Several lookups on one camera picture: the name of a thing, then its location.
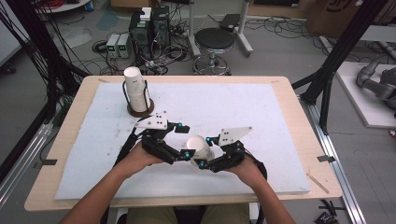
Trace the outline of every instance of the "gray floor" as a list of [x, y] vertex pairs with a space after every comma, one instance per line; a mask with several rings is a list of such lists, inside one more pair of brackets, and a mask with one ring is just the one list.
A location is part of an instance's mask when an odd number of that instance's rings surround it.
[[[231, 8], [207, 7], [206, 3], [200, 6], [196, 4], [196, 15], [199, 18], [196, 19], [195, 27], [198, 28], [203, 23], [203, 27], [216, 26], [205, 15], [210, 14], [220, 21], [222, 16], [216, 15], [238, 12], [238, 4], [239, 1], [236, 0], [230, 3]], [[102, 3], [95, 1], [94, 12], [87, 13], [76, 9], [56, 15], [59, 22], [77, 21], [84, 17], [84, 20], [70, 24], [84, 26], [92, 33], [91, 42], [74, 48], [82, 61], [98, 57], [91, 50], [92, 43], [106, 39], [112, 32], [127, 31], [128, 16], [131, 14], [114, 12], [107, 6], [103, 0]], [[223, 58], [232, 68], [233, 76], [284, 76], [290, 82], [295, 82], [318, 70], [326, 59], [322, 50], [316, 48], [310, 38], [282, 38], [263, 28], [247, 28], [245, 34], [254, 48], [254, 53], [249, 58], [245, 57], [238, 45], [223, 54]], [[371, 58], [377, 55], [367, 49], [364, 43], [360, 43], [353, 53]], [[0, 73], [0, 161], [15, 146], [46, 102], [45, 85], [26, 55], [19, 52], [11, 62], [17, 67], [17, 73], [8, 74], [4, 70]], [[119, 60], [118, 63], [128, 63], [128, 60]], [[98, 62], [98, 65], [90, 63], [87, 67], [93, 74], [100, 74], [100, 67], [105, 67], [105, 64]], [[173, 63], [168, 68], [167, 75], [192, 75], [191, 61]], [[304, 88], [300, 88], [296, 92], [303, 91]], [[332, 89], [329, 132], [367, 223], [396, 223], [396, 177], [392, 174], [396, 168], [395, 139], [389, 137], [387, 129], [364, 127], [336, 78]], [[44, 157], [49, 148], [45, 148]], [[54, 223], [65, 214], [65, 211], [32, 213], [24, 210], [24, 201], [39, 172], [33, 168], [33, 164], [1, 208], [1, 223]], [[285, 202], [285, 205], [298, 223], [312, 223], [324, 211], [318, 209], [322, 205], [320, 201]], [[334, 205], [343, 206], [343, 202], [334, 200]], [[349, 222], [346, 212], [339, 211], [338, 215], [340, 223]]]

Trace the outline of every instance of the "human arm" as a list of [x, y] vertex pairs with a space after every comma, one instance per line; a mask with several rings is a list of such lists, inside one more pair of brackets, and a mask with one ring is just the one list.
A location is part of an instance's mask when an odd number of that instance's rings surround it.
[[99, 223], [123, 181], [146, 166], [160, 162], [163, 161], [148, 154], [139, 142], [67, 213], [61, 223]]
[[242, 182], [253, 189], [262, 205], [262, 211], [268, 224], [295, 223], [271, 186], [263, 178], [253, 159], [245, 157], [239, 165], [230, 168], [228, 171], [236, 174]]

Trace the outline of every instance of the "black stool seat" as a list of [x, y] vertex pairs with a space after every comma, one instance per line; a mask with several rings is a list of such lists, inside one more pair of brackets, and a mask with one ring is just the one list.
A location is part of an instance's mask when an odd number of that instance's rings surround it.
[[228, 49], [233, 46], [233, 35], [219, 28], [206, 28], [195, 34], [195, 43], [205, 49]]

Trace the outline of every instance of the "stool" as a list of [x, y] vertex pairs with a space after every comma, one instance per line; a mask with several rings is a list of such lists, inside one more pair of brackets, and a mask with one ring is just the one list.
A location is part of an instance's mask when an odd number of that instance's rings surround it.
[[233, 34], [219, 28], [206, 28], [196, 33], [195, 45], [209, 54], [194, 60], [194, 74], [218, 76], [231, 74], [227, 62], [216, 54], [226, 52], [233, 47]]

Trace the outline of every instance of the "wooden table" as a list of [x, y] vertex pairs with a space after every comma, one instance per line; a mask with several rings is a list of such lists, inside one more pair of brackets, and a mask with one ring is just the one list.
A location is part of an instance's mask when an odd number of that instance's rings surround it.
[[[319, 162], [317, 157], [324, 155], [311, 125], [300, 106], [289, 81], [285, 77], [145, 77], [148, 83], [267, 83], [276, 94], [284, 119], [289, 127], [291, 138], [304, 167], [311, 191], [306, 194], [279, 195], [281, 200], [339, 198], [341, 187], [327, 162]], [[54, 200], [61, 181], [64, 165], [70, 149], [78, 136], [78, 130], [90, 108], [96, 89], [102, 82], [122, 82], [124, 77], [86, 77], [70, 107], [58, 136], [49, 152], [48, 160], [58, 160], [56, 165], [43, 166], [26, 200], [28, 211], [70, 209], [77, 200]], [[254, 195], [169, 197], [114, 199], [113, 207], [192, 205], [213, 203], [257, 202]]]

